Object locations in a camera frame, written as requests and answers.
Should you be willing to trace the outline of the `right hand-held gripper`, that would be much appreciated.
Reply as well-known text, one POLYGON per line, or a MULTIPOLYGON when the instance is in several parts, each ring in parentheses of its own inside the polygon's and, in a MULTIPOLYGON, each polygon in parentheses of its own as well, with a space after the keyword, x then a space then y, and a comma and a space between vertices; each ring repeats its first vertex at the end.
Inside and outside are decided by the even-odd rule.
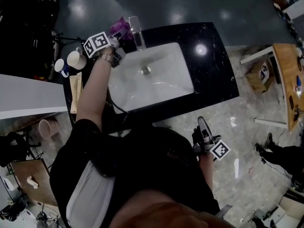
POLYGON ((213 155, 213 160, 223 159, 231 150, 226 143, 221 139, 220 135, 213 136, 203 117, 198 118, 198 124, 192 134, 193 150, 196 156, 200 157, 203 154, 210 152, 213 155))

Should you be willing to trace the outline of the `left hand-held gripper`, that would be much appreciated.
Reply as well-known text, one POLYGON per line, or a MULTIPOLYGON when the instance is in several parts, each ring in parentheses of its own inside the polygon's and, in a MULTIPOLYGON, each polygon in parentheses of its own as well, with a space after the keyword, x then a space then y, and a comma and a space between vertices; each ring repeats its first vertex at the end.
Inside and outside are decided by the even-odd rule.
POLYGON ((121 29, 118 32, 107 36, 105 32, 98 33, 87 39, 84 43, 84 51, 88 58, 101 58, 109 63, 112 67, 117 67, 124 60, 126 53, 121 48, 119 40, 126 34, 125 29, 121 29), (102 52, 105 48, 112 48, 111 55, 102 52))

